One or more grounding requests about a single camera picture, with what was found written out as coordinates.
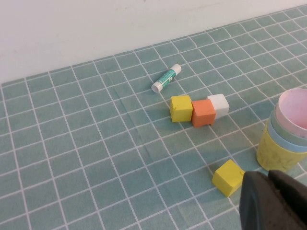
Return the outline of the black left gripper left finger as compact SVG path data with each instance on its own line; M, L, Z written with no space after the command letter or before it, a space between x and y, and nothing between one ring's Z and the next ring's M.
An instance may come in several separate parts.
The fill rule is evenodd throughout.
M261 172L243 176L239 214L244 230L305 230L307 217L299 217L273 182Z

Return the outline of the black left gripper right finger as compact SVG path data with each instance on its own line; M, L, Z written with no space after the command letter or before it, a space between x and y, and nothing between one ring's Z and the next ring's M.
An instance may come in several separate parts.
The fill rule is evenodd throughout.
M299 216L307 216L307 187L280 170L270 170L268 178L288 206Z

